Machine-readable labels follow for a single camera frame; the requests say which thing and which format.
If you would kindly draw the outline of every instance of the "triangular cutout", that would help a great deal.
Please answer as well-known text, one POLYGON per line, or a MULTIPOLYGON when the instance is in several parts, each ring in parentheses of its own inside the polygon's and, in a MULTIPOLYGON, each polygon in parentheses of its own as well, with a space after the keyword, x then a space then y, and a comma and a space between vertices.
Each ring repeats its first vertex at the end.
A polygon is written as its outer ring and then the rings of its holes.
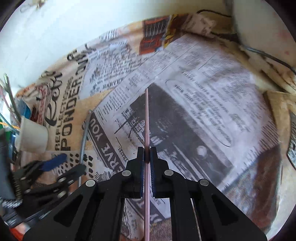
POLYGON ((60 210, 54 216, 54 221, 60 223, 61 225, 64 225, 65 227, 70 227, 82 199, 82 195, 77 196, 69 205, 67 205, 64 209, 60 210))
POLYGON ((223 226, 227 226, 238 221, 238 216, 231 211, 217 195, 212 195, 212 199, 223 226))

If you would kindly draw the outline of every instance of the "newspaper print tablecloth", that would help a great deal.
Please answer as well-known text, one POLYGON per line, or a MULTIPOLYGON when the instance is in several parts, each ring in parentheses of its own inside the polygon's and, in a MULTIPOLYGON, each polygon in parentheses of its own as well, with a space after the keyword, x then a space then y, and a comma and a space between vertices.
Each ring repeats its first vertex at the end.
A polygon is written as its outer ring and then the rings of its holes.
MULTIPOLYGON (((159 156, 188 179, 209 179, 267 232, 280 174, 275 125, 252 74, 222 44, 184 35, 210 36, 213 26, 200 14, 144 20, 110 31, 48 68, 17 94, 31 108, 31 119, 49 131, 40 159, 66 153, 56 175, 76 165, 83 120, 94 109, 83 180, 107 180, 124 170, 143 145, 148 87, 150 138, 159 156), (272 167, 263 164, 270 155, 272 167)), ((126 200, 122 239, 142 239, 143 203, 126 200)), ((170 223, 167 199, 151 198, 150 210, 152 230, 170 223)), ((151 239, 170 240, 170 228, 157 235, 151 239)))

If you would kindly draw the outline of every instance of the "pink stick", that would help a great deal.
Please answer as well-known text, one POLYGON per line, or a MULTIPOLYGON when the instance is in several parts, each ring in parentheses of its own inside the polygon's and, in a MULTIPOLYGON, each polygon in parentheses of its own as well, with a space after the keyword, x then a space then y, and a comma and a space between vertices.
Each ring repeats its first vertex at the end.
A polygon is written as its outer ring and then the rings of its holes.
POLYGON ((144 238, 145 241, 149 241, 150 235, 150 163, 149 163, 149 149, 150 149, 150 137, 149 137, 149 106, 148 106, 148 89, 145 90, 145 171, 144 171, 144 204, 145 204, 145 217, 144 217, 144 238))

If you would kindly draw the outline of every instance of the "white wall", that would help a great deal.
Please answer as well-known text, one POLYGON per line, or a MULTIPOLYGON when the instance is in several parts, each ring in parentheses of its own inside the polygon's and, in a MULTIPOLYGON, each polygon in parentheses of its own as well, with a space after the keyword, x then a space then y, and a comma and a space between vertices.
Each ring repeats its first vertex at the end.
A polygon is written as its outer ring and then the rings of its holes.
MULTIPOLYGON (((21 6, 31 3, 26 0, 21 6)), ((146 18, 212 9, 223 0, 47 0, 36 10, 18 8, 0 32, 0 78, 15 92, 33 83, 56 60, 102 33, 146 18)))

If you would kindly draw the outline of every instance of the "white cup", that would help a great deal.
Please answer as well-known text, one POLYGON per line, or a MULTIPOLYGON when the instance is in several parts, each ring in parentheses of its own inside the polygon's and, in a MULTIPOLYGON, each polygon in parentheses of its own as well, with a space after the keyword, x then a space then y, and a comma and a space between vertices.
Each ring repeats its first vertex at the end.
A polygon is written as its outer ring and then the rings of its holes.
POLYGON ((47 128, 22 116, 20 134, 19 136, 16 135, 15 138, 16 150, 32 153, 44 153, 47 142, 47 128))

